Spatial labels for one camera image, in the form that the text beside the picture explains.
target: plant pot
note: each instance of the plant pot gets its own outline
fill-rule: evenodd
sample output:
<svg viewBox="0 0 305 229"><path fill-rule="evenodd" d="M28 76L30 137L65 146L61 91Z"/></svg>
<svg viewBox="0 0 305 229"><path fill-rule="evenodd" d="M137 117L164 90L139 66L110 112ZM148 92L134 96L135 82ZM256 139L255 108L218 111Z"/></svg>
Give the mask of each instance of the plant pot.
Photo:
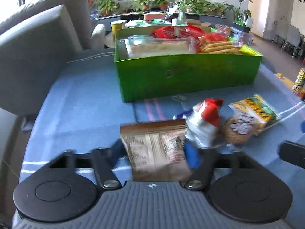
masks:
<svg viewBox="0 0 305 229"><path fill-rule="evenodd" d="M142 11L146 11L148 9L148 5L142 5Z"/></svg>
<svg viewBox="0 0 305 229"><path fill-rule="evenodd" d="M106 12L106 10L105 9L102 9L101 10L101 14L103 15L103 16L109 16L109 15L111 15L111 12Z"/></svg>
<svg viewBox="0 0 305 229"><path fill-rule="evenodd" d="M168 3L159 4L160 11L166 11L168 7Z"/></svg>

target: metal screw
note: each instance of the metal screw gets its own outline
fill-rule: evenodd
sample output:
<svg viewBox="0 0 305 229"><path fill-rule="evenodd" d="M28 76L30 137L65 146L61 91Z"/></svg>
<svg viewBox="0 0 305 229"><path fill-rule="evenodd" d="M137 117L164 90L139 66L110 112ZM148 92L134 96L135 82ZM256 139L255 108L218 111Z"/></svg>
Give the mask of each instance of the metal screw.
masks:
<svg viewBox="0 0 305 229"><path fill-rule="evenodd" d="M107 180L104 182L104 186L106 188L116 188L116 187L118 187L118 185L119 185L119 182L116 180Z"/></svg>
<svg viewBox="0 0 305 229"><path fill-rule="evenodd" d="M188 186L190 188L200 188L202 186L202 183L198 180L192 180L188 182Z"/></svg>

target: cookie package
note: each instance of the cookie package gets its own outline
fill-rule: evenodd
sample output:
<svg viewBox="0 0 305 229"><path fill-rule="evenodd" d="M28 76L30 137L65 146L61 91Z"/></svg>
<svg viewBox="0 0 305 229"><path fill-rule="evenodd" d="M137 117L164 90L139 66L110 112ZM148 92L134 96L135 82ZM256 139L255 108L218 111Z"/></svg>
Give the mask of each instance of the cookie package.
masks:
<svg viewBox="0 0 305 229"><path fill-rule="evenodd" d="M255 117L245 112L239 112L225 123L225 139L231 144L245 144L255 134L258 125Z"/></svg>
<svg viewBox="0 0 305 229"><path fill-rule="evenodd" d="M257 119L258 126L255 135L259 135L266 126L280 119L277 111L258 94L238 102L233 102L228 106L236 113L245 112Z"/></svg>

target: sofa cushion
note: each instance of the sofa cushion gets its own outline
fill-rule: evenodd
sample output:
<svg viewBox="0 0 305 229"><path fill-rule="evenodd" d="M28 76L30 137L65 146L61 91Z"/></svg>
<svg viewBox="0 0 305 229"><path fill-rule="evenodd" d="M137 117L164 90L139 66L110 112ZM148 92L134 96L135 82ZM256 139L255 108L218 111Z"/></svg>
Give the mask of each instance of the sofa cushion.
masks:
<svg viewBox="0 0 305 229"><path fill-rule="evenodd" d="M64 5L34 15L0 35L0 107L37 114L66 62L81 50Z"/></svg>
<svg viewBox="0 0 305 229"><path fill-rule="evenodd" d="M91 48L92 25L87 0L37 0L22 5L16 13L0 23L0 35L30 17L62 4L70 15L82 48Z"/></svg>

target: food packaging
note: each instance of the food packaging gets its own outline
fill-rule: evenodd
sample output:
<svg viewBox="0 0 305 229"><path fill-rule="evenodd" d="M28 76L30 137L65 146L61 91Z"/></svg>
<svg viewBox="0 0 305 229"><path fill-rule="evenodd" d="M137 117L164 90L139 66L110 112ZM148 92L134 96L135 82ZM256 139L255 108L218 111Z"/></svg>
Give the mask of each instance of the food packaging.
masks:
<svg viewBox="0 0 305 229"><path fill-rule="evenodd" d="M256 135L259 135L267 125L280 119L276 110L258 94L254 94L252 97L248 97L238 102L233 102L228 106L236 113L245 112L257 119L258 125L255 130Z"/></svg>
<svg viewBox="0 0 305 229"><path fill-rule="evenodd" d="M186 38L193 37L194 43L196 47L196 52L200 52L201 41L198 37L202 37L205 35L199 27L195 27L192 25L187 25L185 27L173 27L166 26L159 28L151 34L151 36L155 38L163 38L163 39L177 39L177 38Z"/></svg>
<svg viewBox="0 0 305 229"><path fill-rule="evenodd" d="M230 144L245 144L256 132L258 121L245 112L238 112L226 121L224 126L225 139Z"/></svg>
<svg viewBox="0 0 305 229"><path fill-rule="evenodd" d="M202 44L207 44L214 41L228 41L228 36L230 35L230 31L228 29L228 27L223 27L216 32L209 33L205 36L199 37L198 39Z"/></svg>
<svg viewBox="0 0 305 229"><path fill-rule="evenodd" d="M197 148L210 149L213 147L218 126L220 123L219 109L221 99L205 99L193 108L194 112L186 119L188 130L186 138Z"/></svg>
<svg viewBox="0 0 305 229"><path fill-rule="evenodd" d="M303 86L305 86L305 69L304 68L300 69L299 74L294 82L294 85L293 85L291 91L295 95L299 96L303 89Z"/></svg>
<svg viewBox="0 0 305 229"><path fill-rule="evenodd" d="M125 45L129 58L196 53L192 37L181 39L153 38L145 41L125 39Z"/></svg>
<svg viewBox="0 0 305 229"><path fill-rule="evenodd" d="M134 181L185 181L191 170L184 154L185 120L121 125L120 136Z"/></svg>
<svg viewBox="0 0 305 229"><path fill-rule="evenodd" d="M235 41L220 41L200 47L202 53L238 53L242 43Z"/></svg>

